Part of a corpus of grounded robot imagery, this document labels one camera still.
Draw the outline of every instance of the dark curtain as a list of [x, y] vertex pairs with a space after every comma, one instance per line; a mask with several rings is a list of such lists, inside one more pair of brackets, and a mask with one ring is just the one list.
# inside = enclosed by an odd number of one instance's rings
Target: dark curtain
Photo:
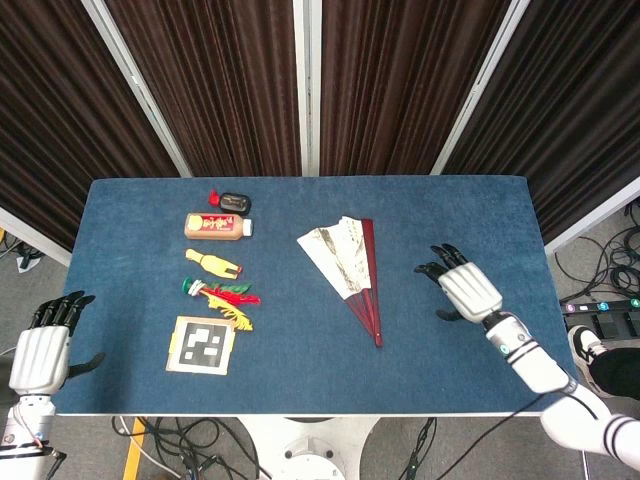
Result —
[[508, 3], [323, 2], [321, 174], [429, 173]]
[[71, 249], [91, 182], [175, 176], [79, 1], [0, 1], [0, 206]]
[[445, 173], [526, 176], [547, 242], [640, 176], [640, 4], [532, 2]]
[[194, 175], [300, 174], [291, 0], [108, 6]]

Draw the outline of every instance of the orange bottle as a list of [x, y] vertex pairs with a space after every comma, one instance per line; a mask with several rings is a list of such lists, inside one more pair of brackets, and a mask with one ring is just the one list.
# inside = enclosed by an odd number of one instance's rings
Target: orange bottle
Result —
[[192, 239], [238, 240], [252, 233], [252, 221], [235, 213], [190, 213], [184, 223], [184, 234]]

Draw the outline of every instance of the shoe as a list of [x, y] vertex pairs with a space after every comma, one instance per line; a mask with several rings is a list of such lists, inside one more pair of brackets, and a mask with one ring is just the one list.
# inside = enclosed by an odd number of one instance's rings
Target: shoe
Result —
[[591, 372], [589, 371], [589, 365], [598, 356], [607, 351], [600, 339], [583, 325], [577, 325], [569, 330], [567, 335], [569, 337], [569, 347], [571, 348], [571, 356], [576, 364], [576, 367], [580, 369], [587, 384], [593, 390], [593, 392], [602, 398], [611, 398], [611, 395], [602, 390], [598, 384], [593, 380]]

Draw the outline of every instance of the blue table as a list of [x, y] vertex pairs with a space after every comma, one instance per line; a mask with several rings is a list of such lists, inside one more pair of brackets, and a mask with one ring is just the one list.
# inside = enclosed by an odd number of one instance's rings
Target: blue table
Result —
[[[253, 200], [254, 235], [188, 240], [187, 213], [207, 197]], [[377, 349], [296, 239], [342, 215], [375, 222], [384, 347]], [[469, 322], [444, 322], [444, 294], [413, 269], [453, 243], [502, 292], [543, 347], [574, 371], [526, 180], [499, 176], [111, 179], [91, 187], [65, 291], [96, 301], [73, 337], [62, 414], [283, 415], [511, 412], [533, 398]], [[178, 315], [219, 317], [185, 295], [185, 276], [213, 281], [186, 248], [244, 265], [262, 296], [245, 311], [227, 376], [165, 371]], [[535, 407], [540, 409], [544, 404]]]

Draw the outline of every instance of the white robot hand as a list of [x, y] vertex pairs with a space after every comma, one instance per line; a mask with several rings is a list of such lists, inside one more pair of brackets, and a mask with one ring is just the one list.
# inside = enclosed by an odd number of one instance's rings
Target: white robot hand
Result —
[[502, 295], [456, 247], [443, 244], [431, 249], [448, 269], [431, 262], [415, 271], [440, 285], [457, 309], [438, 310], [437, 315], [448, 321], [465, 318], [482, 323], [487, 339], [532, 391], [562, 395], [540, 417], [547, 435], [566, 448], [608, 454], [640, 470], [640, 421], [612, 416], [600, 398], [560, 368], [518, 317], [501, 311]]
[[100, 365], [104, 353], [90, 362], [69, 367], [71, 337], [80, 313], [95, 297], [74, 292], [42, 304], [31, 325], [18, 339], [9, 387], [20, 399], [8, 414], [0, 444], [0, 478], [41, 479], [45, 458], [55, 462], [51, 478], [66, 455], [49, 445], [49, 430], [55, 415], [51, 396], [71, 377]]

